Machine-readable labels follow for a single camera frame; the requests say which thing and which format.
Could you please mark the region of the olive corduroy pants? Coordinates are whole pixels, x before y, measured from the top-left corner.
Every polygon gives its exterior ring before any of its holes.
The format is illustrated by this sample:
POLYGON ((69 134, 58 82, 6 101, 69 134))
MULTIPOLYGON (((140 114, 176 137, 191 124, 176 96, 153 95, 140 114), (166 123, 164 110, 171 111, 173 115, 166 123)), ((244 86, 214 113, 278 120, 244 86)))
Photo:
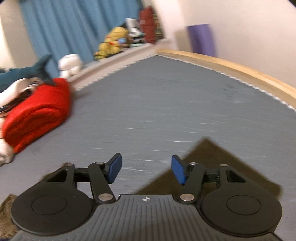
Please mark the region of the olive corduroy pants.
POLYGON ((177 194, 115 197, 121 154, 66 163, 1 206, 1 240, 279 240, 278 199, 227 164, 171 158, 177 194))

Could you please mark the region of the red folded blanket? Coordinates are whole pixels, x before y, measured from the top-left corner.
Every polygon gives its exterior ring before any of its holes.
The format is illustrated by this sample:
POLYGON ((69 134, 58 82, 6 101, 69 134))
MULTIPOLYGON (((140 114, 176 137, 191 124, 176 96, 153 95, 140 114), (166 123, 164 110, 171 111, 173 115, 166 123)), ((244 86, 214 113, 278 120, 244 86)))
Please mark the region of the red folded blanket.
POLYGON ((55 85, 41 85, 6 117, 4 140, 17 154, 32 142, 63 124, 71 112, 70 85, 55 78, 55 85))

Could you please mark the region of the grey quilted bed cover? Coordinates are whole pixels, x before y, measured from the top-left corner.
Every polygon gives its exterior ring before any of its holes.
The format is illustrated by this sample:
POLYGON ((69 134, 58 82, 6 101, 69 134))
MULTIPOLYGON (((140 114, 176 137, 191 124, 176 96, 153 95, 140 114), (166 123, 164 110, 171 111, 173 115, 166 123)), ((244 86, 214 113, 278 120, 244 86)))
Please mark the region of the grey quilted bed cover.
POLYGON ((153 56, 74 95, 67 121, 1 167, 1 200, 65 162, 86 167, 121 153, 116 195, 135 192, 208 137, 280 186, 277 234, 295 240, 295 111, 239 80, 153 56))

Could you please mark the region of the blue shark plush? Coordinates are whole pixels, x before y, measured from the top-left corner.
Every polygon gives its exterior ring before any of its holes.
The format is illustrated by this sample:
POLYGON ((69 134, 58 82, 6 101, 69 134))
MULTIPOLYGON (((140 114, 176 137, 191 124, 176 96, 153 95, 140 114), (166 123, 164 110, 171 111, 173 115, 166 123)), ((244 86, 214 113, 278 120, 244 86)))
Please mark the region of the blue shark plush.
POLYGON ((46 71, 51 57, 46 54, 30 67, 11 68, 1 73, 1 117, 7 116, 14 107, 35 92, 39 85, 55 85, 46 71))

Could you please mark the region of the white plush toy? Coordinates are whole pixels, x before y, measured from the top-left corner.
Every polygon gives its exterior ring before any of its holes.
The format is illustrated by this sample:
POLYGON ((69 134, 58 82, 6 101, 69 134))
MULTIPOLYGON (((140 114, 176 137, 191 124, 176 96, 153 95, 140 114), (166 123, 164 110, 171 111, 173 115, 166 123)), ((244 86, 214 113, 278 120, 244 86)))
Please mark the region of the white plush toy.
POLYGON ((82 70, 83 62, 78 54, 65 55, 58 61, 58 69, 60 78, 68 78, 76 75, 82 70))

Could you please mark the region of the purple box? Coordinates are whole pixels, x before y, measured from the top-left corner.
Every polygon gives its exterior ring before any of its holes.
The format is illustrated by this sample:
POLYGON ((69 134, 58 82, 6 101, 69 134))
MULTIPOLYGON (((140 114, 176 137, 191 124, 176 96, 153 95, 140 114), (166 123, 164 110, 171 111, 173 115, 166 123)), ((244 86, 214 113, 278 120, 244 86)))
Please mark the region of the purple box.
POLYGON ((187 27, 190 43, 194 53, 216 57, 216 48, 209 24, 187 27))

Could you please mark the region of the yellow plush toy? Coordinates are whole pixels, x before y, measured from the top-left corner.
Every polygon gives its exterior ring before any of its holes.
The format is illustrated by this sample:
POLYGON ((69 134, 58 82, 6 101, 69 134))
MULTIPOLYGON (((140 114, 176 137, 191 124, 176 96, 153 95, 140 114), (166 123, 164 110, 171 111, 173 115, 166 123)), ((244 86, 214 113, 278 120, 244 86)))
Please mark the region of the yellow plush toy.
POLYGON ((98 46, 98 51, 94 54, 96 61, 104 59, 122 52, 123 48, 129 46, 128 29, 124 27, 113 28, 106 36, 103 42, 98 46))

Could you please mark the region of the blue curtain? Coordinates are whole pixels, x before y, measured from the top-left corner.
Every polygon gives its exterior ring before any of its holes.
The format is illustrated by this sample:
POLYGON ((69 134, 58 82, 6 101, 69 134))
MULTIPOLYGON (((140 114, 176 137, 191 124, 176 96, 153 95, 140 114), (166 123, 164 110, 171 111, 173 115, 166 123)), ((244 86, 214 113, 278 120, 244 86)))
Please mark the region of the blue curtain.
POLYGON ((59 76, 58 61, 78 54, 84 63, 94 59, 99 44, 126 18, 138 18, 142 1, 20 1, 23 20, 37 58, 51 54, 46 65, 59 76))

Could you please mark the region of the panda plush toy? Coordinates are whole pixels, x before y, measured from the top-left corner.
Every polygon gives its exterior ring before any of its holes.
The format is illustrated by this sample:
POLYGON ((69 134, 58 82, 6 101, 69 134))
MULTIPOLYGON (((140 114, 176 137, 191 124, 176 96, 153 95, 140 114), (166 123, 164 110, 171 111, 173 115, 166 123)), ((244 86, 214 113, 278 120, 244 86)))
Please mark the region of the panda plush toy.
POLYGON ((125 23, 129 31, 128 35, 131 37, 133 44, 145 43, 145 33, 140 30, 139 21, 133 18, 126 18, 125 23))

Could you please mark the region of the wooden bed frame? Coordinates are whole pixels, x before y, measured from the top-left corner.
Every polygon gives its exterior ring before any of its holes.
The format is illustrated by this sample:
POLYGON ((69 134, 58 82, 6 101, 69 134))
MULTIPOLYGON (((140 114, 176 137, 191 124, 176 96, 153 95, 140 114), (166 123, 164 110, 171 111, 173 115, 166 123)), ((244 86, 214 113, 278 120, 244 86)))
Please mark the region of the wooden bed frame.
POLYGON ((295 107, 295 88, 252 68, 216 57, 185 51, 160 49, 157 54, 198 64, 258 87, 295 107))

